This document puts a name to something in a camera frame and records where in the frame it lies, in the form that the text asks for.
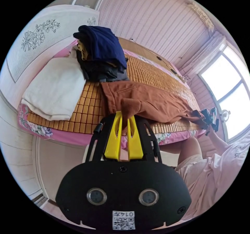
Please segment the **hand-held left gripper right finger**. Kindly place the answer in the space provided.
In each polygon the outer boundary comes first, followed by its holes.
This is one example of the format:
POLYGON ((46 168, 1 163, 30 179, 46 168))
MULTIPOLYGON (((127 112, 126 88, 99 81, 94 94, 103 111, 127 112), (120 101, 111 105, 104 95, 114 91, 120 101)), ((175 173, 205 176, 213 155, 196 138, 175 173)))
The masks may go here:
POLYGON ((140 135, 134 116, 128 119, 127 122, 127 149, 129 161, 143 158, 140 135))

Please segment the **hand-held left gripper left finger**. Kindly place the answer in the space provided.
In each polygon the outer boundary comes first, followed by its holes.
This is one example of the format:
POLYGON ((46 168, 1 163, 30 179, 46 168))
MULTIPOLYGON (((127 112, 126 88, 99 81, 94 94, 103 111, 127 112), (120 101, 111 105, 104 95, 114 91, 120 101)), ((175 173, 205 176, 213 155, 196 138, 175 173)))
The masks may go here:
POLYGON ((115 114, 109 115, 110 120, 105 123, 110 127, 104 156, 106 159, 119 160, 122 136, 122 113, 117 111, 115 114))

